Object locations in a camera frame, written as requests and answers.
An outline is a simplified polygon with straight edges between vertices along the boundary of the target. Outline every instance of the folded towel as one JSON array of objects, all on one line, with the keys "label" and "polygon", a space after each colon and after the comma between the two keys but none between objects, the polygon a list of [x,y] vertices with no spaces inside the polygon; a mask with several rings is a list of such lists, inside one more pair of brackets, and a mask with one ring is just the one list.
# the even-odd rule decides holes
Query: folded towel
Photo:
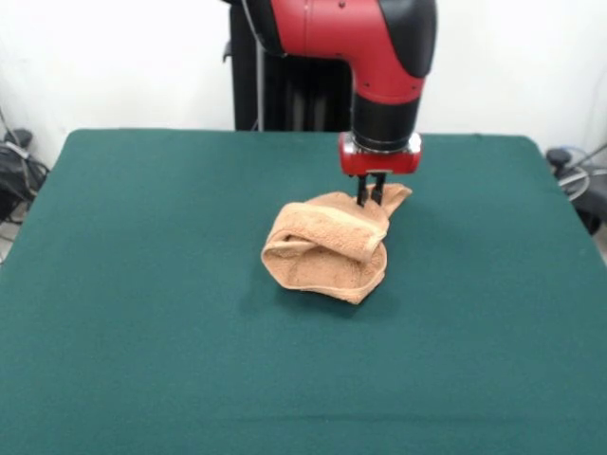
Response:
[{"label": "folded towel", "polygon": [[360,207],[343,192],[287,204],[267,237],[262,262],[282,287],[359,304],[385,276],[388,255],[381,241],[388,218],[411,193],[388,184],[381,206],[369,200]]}]

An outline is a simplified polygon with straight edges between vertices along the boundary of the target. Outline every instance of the green tablecloth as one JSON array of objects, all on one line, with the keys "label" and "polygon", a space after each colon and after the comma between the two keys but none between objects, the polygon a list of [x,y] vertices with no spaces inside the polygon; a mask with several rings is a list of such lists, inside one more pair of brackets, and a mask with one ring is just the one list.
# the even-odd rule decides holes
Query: green tablecloth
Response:
[{"label": "green tablecloth", "polygon": [[353,307],[259,258],[354,191],[335,135],[73,134],[0,271],[0,453],[607,453],[607,274],[535,145],[428,136],[397,180]]}]

